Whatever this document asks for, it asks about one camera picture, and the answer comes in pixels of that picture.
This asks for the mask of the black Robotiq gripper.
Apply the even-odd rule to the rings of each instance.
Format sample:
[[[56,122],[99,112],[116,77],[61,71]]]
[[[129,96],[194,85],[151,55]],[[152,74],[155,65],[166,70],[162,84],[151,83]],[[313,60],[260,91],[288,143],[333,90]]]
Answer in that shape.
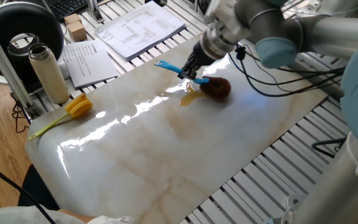
[[[192,50],[192,53],[188,57],[186,64],[183,66],[178,77],[181,79],[194,80],[197,76],[197,71],[202,66],[211,65],[216,59],[210,57],[202,48],[200,42],[197,42]]]

